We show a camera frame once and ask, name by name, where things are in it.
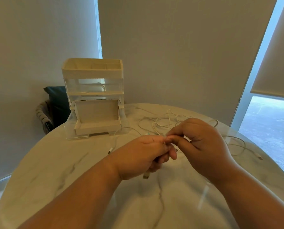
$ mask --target storage organizer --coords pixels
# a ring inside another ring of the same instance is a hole
[[[71,58],[64,62],[62,73],[71,109],[65,125],[67,138],[125,127],[121,60]]]

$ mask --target beige window shade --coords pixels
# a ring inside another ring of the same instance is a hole
[[[284,97],[284,8],[251,92]]]

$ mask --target right hand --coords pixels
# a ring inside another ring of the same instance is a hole
[[[172,128],[166,143],[178,146],[193,168],[214,184],[230,180],[240,170],[217,129],[200,119],[189,118]]]

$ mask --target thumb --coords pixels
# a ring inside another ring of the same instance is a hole
[[[197,149],[185,138],[177,135],[167,136],[165,138],[166,143],[172,143],[186,155],[186,157],[192,157],[197,152]]]
[[[154,160],[156,157],[159,157],[169,151],[169,147],[163,143],[160,142],[154,142],[151,144],[148,144],[148,152],[150,155],[150,158]]]

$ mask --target round table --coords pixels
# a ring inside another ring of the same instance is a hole
[[[138,127],[138,121],[157,116],[165,117],[160,122],[168,124],[166,113],[169,109],[174,114],[199,118],[212,125],[216,123],[193,111],[157,104],[129,104],[125,106],[125,114],[129,126],[145,134],[147,131]],[[148,120],[141,121],[140,125],[153,131]],[[243,139],[247,148],[262,156],[263,160],[259,160],[248,150],[229,146],[235,160],[284,201],[284,172],[279,166],[258,146],[225,124],[219,123],[217,129],[222,135]],[[160,128],[160,132],[167,131],[167,128]],[[12,174],[0,200],[0,229],[17,228],[48,204],[86,170],[107,156],[115,138],[118,148],[137,136],[139,134],[131,129],[117,136],[106,134],[66,140],[63,126],[50,132],[29,151]],[[242,143],[235,138],[227,138],[226,141],[229,144]],[[123,181],[99,228],[237,228],[220,192],[211,185],[206,193],[205,186],[206,180],[179,152],[177,160],[170,159],[149,179],[139,176]]]

